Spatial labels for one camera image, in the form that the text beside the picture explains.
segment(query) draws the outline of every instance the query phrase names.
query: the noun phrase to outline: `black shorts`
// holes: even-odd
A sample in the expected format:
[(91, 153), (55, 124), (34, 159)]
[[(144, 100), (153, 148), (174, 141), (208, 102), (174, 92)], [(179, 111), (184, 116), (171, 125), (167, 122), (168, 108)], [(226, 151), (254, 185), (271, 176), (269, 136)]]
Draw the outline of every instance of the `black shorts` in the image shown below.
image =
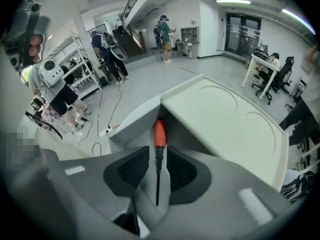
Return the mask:
[(64, 115), (68, 108), (66, 103), (70, 106), (78, 99), (78, 95), (65, 85), (61, 91), (54, 97), (50, 102), (51, 108), (56, 111), (59, 115)]

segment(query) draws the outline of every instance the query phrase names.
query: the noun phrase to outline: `glass door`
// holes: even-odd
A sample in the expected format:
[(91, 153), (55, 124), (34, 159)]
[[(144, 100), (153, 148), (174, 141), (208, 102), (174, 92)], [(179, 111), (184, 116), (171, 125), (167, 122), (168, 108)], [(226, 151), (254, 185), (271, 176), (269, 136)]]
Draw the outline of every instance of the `glass door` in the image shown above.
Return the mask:
[(259, 44), (261, 19), (228, 13), (226, 22), (225, 50), (250, 59)]

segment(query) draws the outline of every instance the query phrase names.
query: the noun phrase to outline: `door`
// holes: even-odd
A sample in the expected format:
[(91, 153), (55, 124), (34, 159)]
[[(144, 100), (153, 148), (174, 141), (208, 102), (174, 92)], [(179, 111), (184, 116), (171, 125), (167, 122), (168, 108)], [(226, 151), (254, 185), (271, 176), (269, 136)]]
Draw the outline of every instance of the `door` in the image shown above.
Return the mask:
[(248, 15), (227, 14), (225, 50), (247, 59), (259, 45), (261, 19)]
[(224, 30), (224, 18), (221, 17), (220, 15), (218, 16), (218, 40), (216, 44), (216, 50), (217, 51), (222, 51), (222, 45), (224, 42), (224, 36), (225, 36), (225, 30)]

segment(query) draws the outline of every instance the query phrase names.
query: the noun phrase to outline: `screwdriver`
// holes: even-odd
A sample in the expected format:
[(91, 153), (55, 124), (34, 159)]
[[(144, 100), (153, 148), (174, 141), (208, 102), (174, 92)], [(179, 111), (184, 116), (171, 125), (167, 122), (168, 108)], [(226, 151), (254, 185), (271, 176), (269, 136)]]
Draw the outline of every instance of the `screwdriver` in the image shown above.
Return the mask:
[(155, 205), (159, 205), (159, 187), (160, 187), (160, 172), (162, 168), (162, 159), (164, 159), (164, 148), (166, 145), (166, 130), (165, 121), (158, 119), (155, 122), (155, 135), (154, 135), (154, 145), (155, 145), (155, 163), (156, 163), (156, 198)]

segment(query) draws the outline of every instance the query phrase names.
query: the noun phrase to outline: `power strip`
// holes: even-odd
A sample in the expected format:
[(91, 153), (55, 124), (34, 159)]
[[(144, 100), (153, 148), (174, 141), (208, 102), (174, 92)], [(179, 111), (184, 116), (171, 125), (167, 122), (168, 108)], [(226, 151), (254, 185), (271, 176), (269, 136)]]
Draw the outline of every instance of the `power strip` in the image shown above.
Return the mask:
[(100, 131), (99, 137), (103, 137), (109, 133), (111, 133), (114, 129), (111, 126), (108, 126), (106, 129)]

